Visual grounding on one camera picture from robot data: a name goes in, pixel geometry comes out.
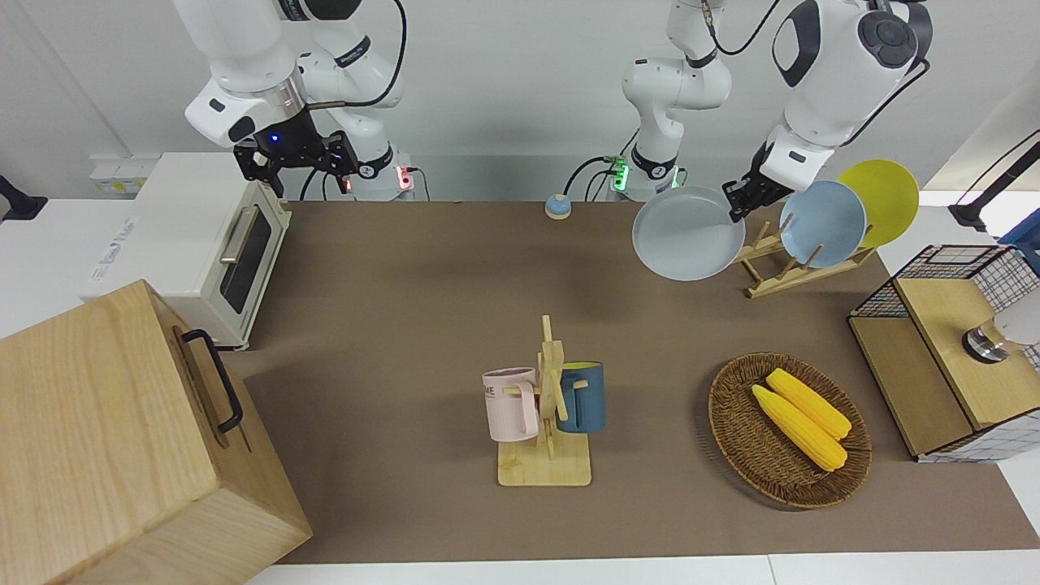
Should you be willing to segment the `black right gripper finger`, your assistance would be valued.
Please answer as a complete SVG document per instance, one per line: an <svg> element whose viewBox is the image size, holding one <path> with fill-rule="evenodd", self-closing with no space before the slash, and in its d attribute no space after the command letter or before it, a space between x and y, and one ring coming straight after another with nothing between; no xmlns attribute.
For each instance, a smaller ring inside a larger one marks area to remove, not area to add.
<svg viewBox="0 0 1040 585"><path fill-rule="evenodd" d="M267 157L257 143L234 145L234 157L246 181L257 181L274 192L276 197L284 196L284 185L279 178L283 164L277 158Z"/></svg>
<svg viewBox="0 0 1040 585"><path fill-rule="evenodd" d="M359 171L359 158L345 132L332 132L323 138L323 170L339 181Z"/></svg>

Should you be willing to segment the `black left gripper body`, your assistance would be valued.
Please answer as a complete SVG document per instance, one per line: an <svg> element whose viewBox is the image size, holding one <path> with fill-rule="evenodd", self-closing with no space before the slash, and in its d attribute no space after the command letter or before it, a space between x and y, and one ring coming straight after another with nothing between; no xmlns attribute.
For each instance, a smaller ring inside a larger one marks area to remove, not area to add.
<svg viewBox="0 0 1040 585"><path fill-rule="evenodd" d="M749 171L744 174L747 181L743 190L744 205L772 205L794 193L794 188L770 179L762 171L770 151L771 145L761 145L752 158Z"/></svg>

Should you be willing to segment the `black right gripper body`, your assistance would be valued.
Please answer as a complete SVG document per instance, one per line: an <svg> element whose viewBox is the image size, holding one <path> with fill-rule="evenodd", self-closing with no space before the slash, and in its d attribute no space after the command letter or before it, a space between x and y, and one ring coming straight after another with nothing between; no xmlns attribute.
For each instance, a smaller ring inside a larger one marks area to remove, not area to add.
<svg viewBox="0 0 1040 585"><path fill-rule="evenodd" d="M258 133L258 155L263 156L265 167L328 167L323 138L307 110L261 130Z"/></svg>

